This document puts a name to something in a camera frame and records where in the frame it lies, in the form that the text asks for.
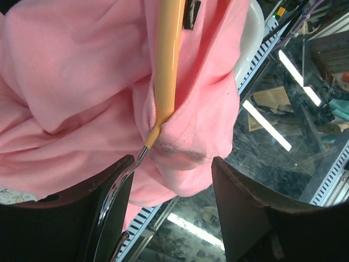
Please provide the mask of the pink t shirt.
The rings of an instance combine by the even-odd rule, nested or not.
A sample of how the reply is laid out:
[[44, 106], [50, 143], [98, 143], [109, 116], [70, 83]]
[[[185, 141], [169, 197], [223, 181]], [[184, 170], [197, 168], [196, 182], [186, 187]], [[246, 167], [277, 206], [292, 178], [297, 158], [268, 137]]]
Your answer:
[[[1, 16], [1, 187], [41, 200], [137, 154], [155, 124], [159, 1], [20, 1]], [[232, 150], [249, 1], [202, 1], [180, 38], [174, 114], [136, 170], [142, 207], [212, 184]]]

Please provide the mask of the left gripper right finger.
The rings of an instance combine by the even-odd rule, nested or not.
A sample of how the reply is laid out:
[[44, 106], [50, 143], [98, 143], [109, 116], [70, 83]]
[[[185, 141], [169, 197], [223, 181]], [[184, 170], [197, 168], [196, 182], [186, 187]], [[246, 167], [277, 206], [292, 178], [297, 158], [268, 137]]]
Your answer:
[[212, 162], [227, 261], [348, 261], [348, 202], [304, 203]]

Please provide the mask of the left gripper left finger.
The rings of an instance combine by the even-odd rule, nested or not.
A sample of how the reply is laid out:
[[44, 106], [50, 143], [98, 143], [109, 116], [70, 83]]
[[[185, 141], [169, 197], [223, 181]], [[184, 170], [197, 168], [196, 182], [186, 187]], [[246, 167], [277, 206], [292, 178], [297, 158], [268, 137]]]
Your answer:
[[122, 234], [132, 176], [102, 227], [99, 214], [113, 183], [133, 162], [126, 155], [43, 200], [1, 205], [1, 261], [110, 261]]

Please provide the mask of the orange hanger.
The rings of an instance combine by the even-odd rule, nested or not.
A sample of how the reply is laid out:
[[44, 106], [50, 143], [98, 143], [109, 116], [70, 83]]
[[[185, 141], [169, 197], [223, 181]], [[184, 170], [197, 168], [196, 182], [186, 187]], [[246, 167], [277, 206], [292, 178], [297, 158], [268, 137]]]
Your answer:
[[174, 112], [180, 36], [185, 6], [186, 1], [160, 1], [153, 87], [156, 109], [155, 124], [137, 159], [122, 171], [108, 191], [101, 206], [97, 223], [94, 225], [92, 239], [84, 255], [84, 261], [97, 260], [101, 233], [112, 205], [119, 196], [124, 183], [142, 163], [146, 153], [155, 143], [161, 132], [161, 126]]

